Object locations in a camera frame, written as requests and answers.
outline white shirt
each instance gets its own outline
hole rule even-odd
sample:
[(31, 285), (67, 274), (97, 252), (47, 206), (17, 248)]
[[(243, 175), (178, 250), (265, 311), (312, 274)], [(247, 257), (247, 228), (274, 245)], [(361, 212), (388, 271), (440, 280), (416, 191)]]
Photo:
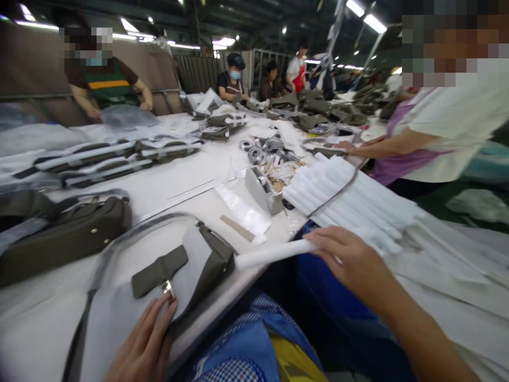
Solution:
[(403, 84), (403, 77), (400, 74), (393, 74), (387, 79), (385, 84), (387, 85), (388, 92), (391, 93), (401, 87)]
[(286, 70), (286, 75), (291, 74), (291, 80), (293, 81), (299, 76), (299, 73), (301, 71), (301, 66), (306, 65), (305, 57), (298, 58), (295, 56), (292, 58), (290, 63), (288, 64), (288, 69)]
[[(422, 88), (420, 96), (430, 88)], [(459, 73), (456, 87), (437, 88), (395, 127), (440, 137), (423, 147), (433, 151), (455, 150), (412, 171), (404, 179), (442, 183), (460, 177), (491, 133), (509, 119), (509, 71)]]

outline face mask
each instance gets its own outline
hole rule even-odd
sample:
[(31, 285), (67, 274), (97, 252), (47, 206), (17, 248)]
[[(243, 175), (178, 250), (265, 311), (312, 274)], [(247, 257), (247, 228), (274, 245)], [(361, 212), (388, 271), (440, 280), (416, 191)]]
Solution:
[(230, 72), (230, 78), (232, 80), (240, 80), (240, 77), (241, 77), (241, 73), (240, 72), (234, 72), (234, 71)]
[(76, 58), (81, 58), (85, 60), (86, 66), (106, 66), (108, 64), (108, 52), (104, 50), (99, 50), (96, 52), (95, 57), (88, 58), (86, 51), (77, 50)]

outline purple apron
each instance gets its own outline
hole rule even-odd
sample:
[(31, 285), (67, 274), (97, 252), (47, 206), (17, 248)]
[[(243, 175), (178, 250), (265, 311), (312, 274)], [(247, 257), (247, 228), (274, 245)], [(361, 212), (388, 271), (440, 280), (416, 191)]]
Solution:
[[(422, 100), (433, 93), (435, 89), (436, 88), (433, 88), (423, 97), (423, 99), (419, 100), (415, 104), (411, 103), (412, 100), (405, 100), (399, 103), (392, 115), (389, 127), (387, 128), (387, 138), (392, 137), (392, 133), (394, 132), (394, 128), (397, 124), (400, 123), (413, 108), (422, 102)], [(454, 150), (439, 152), (419, 149), (412, 153), (400, 155), (398, 157), (377, 159), (375, 161), (375, 168), (371, 173), (371, 177), (384, 186), (388, 186), (396, 179), (399, 179), (414, 170), (422, 168), (440, 155), (450, 154), (452, 152), (454, 152)]]

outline green vest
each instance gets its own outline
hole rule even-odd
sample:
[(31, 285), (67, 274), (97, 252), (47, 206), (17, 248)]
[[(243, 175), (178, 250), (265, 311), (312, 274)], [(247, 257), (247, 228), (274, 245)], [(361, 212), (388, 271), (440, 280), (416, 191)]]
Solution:
[(113, 58), (113, 65), (115, 68), (113, 73), (85, 73), (85, 80), (99, 108), (104, 109), (112, 105), (139, 106), (138, 96), (120, 71), (115, 58)]

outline yellow object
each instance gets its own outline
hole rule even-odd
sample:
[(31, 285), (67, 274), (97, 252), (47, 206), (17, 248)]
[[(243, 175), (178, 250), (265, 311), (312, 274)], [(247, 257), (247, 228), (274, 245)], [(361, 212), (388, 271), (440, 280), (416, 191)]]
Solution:
[(89, 82), (90, 89), (117, 88), (119, 86), (130, 86), (126, 80)]
[(270, 339), (281, 382), (327, 382), (320, 368), (298, 345), (277, 335), (271, 334)]

